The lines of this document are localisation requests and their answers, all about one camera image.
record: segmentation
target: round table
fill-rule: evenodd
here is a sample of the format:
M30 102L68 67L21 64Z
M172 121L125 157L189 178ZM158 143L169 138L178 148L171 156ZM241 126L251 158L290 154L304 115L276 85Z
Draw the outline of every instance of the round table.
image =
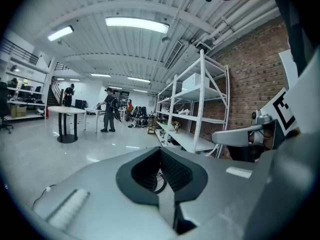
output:
M48 110L58 113L58 125L59 125L59 137L57 138L58 142L61 142L61 143L75 142L78 139L78 136L77 136L77 114L84 114L84 113L86 113L86 111L83 109L74 108L74 107L66 107L66 106L50 106L50 107L48 107ZM63 114L64 134L62 134L62 124L61 124L62 114ZM67 134L67 115L66 114L74 114L74 135Z

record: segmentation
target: white box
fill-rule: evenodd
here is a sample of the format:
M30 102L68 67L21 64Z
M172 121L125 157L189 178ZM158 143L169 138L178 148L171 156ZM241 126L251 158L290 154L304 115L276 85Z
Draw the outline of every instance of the white box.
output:
M200 84L200 77L201 75L198 73L194 73L193 75L189 76L186 80L182 82L182 92L190 90L195 86ZM204 87L209 88L209 78L204 77Z

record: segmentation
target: person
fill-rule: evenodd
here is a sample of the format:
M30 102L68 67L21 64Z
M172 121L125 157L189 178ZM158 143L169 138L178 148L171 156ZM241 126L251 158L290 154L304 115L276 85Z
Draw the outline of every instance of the person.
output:
M320 32L314 13L317 0L275 0L289 37L289 46L298 76L306 68L320 44Z
M132 106L132 101L131 101L131 99L129 99L128 100L128 107L126 108L126 116L125 116L126 121L130 120L131 111L133 109L134 109L134 107Z
M67 87L64 90L64 106L65 107L71 107L72 96L75 94L74 88L75 88L75 85L72 83L70 87Z
M112 107L112 102L116 98L116 96L113 94L113 90L108 87L106 89L106 93L108 94L105 100L97 105L102 106L105 104L105 113L103 117L103 123L104 123L104 128L101 129L100 131L102 133L107 133L108 132L108 123L110 122L110 130L109 132L115 132L115 124L114 124L114 108Z

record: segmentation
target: shelving unit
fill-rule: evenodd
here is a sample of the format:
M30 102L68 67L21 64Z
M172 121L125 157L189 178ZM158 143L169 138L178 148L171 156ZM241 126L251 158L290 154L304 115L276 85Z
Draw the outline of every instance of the shelving unit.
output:
M188 90L182 90L179 93L176 93L177 81L184 81L194 73L200 74L200 84L190 88ZM210 82L213 84L214 88L205 86L205 77L208 77ZM222 93L217 86L215 80L225 78L226 82L226 93ZM159 100L160 95L172 86L172 94L170 97ZM214 101L221 100L225 106L224 110L224 120L215 119L215 118L205 118L203 117L204 102L205 101ZM194 102L199 102L197 116L193 116ZM173 113L174 105L190 103L191 115L185 114L176 114ZM212 124L221 124L222 130L227 129L228 119L229 119L229 105L230 105L230 80L229 80L229 70L228 67L224 67L213 59L204 55L204 51L200 51L200 57L193 62L185 71L180 75L175 75L173 82L171 82L166 88L164 88L158 94L157 105L167 104L170 105L170 111L159 111L157 108L158 114L163 114L168 116L168 124L159 123L159 126L165 130L165 132L175 139L184 149L188 152L195 153L200 151L209 151L207 156L210 156L214 151L216 151L216 157L219 156L222 145L214 144L208 140L205 140L200 135L201 123L208 122ZM171 125L172 118L182 118L188 120L187 130L178 129L178 133L175 133ZM191 122L196 122L195 133L191 133ZM165 136L165 146L168 145L168 138Z
M11 71L10 69L12 68L13 65L16 65L17 69L15 69L14 71ZM37 77L34 77L34 72L39 72L41 73L41 76L43 77L42 74L44 74L44 80L39 79ZM26 80L30 80L39 84L42 84L42 90L44 89L44 84L47 80L47 76L49 74L49 69L45 69L45 68L41 68L38 67L34 64L29 63L26 60L23 59L18 59L16 57L10 57L5 73L7 75L11 75L11 76L15 76L21 79L26 79ZM11 91L15 91L15 96L18 97L18 93L19 92L24 92L24 93L30 93L30 94L38 94L41 95L41 97L43 98L44 93L43 92L39 92L39 91L31 91L31 90L24 90L24 89L20 89L20 88L12 88L12 87L8 87L9 90ZM44 107L44 118L46 118L46 104L39 104L39 103L29 103L29 102L23 102L23 101L17 101L17 100L13 100L13 101L8 101L9 104L19 104L19 105L27 105L27 106L40 106L40 107ZM30 118L43 118L42 115L37 115L34 113L31 113L30 111L27 111L26 116L23 117L15 117L12 118L10 115L7 115L4 117L7 120L19 120L19 119L30 119Z

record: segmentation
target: ceiling beam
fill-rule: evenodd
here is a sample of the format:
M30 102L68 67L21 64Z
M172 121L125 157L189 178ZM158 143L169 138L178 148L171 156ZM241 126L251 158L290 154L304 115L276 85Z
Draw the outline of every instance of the ceiling beam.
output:
M199 27L200 29L212 33L215 29L209 23L203 21L197 16L194 16L184 10L177 9L175 7L154 3L145 0L115 0L115 1L106 1L100 2L97 4L88 5L77 10L71 11L62 17L52 21L49 25L44 27L36 36L35 39L42 37L45 34L48 34L52 31L53 28L62 25L63 23L70 21L75 18L79 18L85 15L91 15L95 13L103 13L112 9L140 9L146 11L154 11L164 15L170 15L172 17L177 15L177 19L181 19L188 23L191 23L194 26Z
M154 66L156 62L152 59L133 57L133 56L127 56L127 55L118 55L118 54L84 54L81 56L73 55L73 56L68 56L64 58L66 62L80 61L83 59L86 61L93 61L93 60L122 61L127 63L142 64L147 66ZM164 68L164 63L159 62L158 67Z

